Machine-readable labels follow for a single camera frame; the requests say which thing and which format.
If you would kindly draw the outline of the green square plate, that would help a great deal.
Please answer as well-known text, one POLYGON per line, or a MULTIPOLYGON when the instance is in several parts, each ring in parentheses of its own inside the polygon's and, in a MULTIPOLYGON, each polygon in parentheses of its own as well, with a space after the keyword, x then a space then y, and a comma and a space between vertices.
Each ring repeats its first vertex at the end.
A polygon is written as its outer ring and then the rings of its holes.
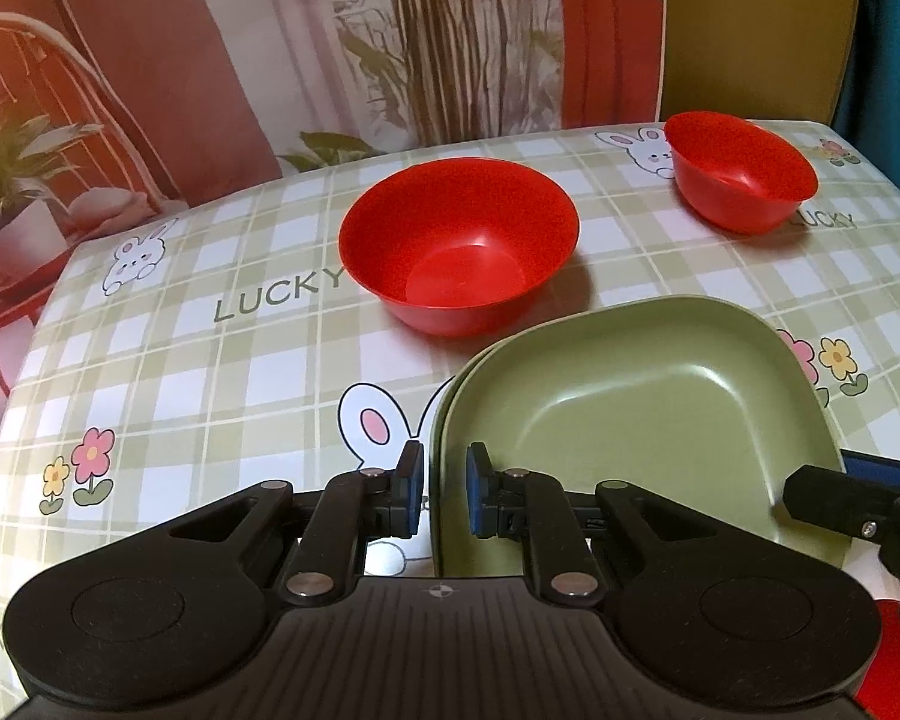
POLYGON ((842 566, 845 536, 782 504, 803 465, 839 449, 790 346, 709 298, 662 298, 553 320, 499 341, 458 374, 434 426, 432 543, 439 574, 520 572, 521 549, 471 535, 466 450, 589 493, 624 479, 842 566))

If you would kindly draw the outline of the printed room backdrop cloth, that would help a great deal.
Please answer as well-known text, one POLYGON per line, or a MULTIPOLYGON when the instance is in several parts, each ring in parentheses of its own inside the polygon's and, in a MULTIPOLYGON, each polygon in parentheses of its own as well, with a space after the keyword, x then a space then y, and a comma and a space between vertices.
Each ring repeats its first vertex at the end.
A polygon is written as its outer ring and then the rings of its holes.
POLYGON ((73 250, 278 177, 650 121, 667 0, 0 0, 0 421, 73 250))

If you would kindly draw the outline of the red bowl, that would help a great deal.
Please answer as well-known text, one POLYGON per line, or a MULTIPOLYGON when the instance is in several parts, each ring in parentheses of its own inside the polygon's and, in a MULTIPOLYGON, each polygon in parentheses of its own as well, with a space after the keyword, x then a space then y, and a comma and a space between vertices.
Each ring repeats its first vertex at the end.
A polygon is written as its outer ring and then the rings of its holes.
POLYGON ((347 274, 413 330, 442 338, 504 328, 571 260, 571 197, 531 167, 493 158, 416 164, 347 210, 347 274))
POLYGON ((820 188, 814 167, 795 146, 735 115, 679 112, 663 132, 681 197, 727 231, 766 234, 820 188))

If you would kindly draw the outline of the wooden board panel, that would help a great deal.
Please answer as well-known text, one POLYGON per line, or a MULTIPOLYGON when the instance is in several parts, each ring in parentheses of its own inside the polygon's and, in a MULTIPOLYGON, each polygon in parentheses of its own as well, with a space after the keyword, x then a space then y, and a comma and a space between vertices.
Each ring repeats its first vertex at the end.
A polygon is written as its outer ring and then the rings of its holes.
POLYGON ((667 0, 662 115, 829 122, 859 0, 667 0))

